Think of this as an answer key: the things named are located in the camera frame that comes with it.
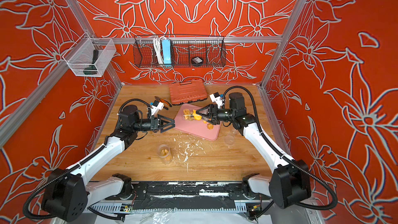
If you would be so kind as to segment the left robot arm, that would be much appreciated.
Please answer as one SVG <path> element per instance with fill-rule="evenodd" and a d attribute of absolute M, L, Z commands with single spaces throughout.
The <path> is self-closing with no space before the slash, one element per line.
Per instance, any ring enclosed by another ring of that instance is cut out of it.
<path fill-rule="evenodd" d="M 138 133 L 164 133 L 175 127 L 174 119 L 158 114 L 159 108 L 148 105 L 148 116 L 133 104 L 125 102 L 118 112 L 115 130 L 104 143 L 67 169 L 55 169 L 47 182 L 36 189 L 22 207 L 25 217 L 31 220 L 60 218 L 75 221 L 86 208 L 110 196 L 129 197 L 132 194 L 131 179 L 115 174 L 111 178 L 92 183 L 91 179 L 114 157 L 128 149 Z"/>

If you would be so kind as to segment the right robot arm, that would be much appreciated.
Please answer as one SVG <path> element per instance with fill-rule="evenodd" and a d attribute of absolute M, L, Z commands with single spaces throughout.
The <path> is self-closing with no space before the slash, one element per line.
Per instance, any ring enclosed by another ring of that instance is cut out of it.
<path fill-rule="evenodd" d="M 292 205 L 318 211 L 335 208 L 338 198 L 335 191 L 321 178 L 309 172 L 303 160 L 295 160 L 280 148 L 264 131 L 257 110 L 247 112 L 245 98 L 240 92 L 229 89 L 223 95 L 210 95 L 212 103 L 200 108 L 196 114 L 213 125 L 230 123 L 245 139 L 252 143 L 272 172 L 270 178 L 253 174 L 244 179 L 249 191 L 270 197 L 280 208 Z M 326 205 L 310 205 L 304 201 L 312 196 L 311 180 L 314 180 L 331 196 Z"/>

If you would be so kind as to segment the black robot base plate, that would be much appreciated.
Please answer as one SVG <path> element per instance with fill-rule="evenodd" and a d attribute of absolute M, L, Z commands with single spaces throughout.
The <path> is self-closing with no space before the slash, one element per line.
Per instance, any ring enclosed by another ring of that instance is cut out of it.
<path fill-rule="evenodd" d="M 125 199 L 108 197 L 113 211 L 207 211 L 243 213 L 270 197 L 245 193 L 240 181 L 134 181 L 133 192 Z"/>

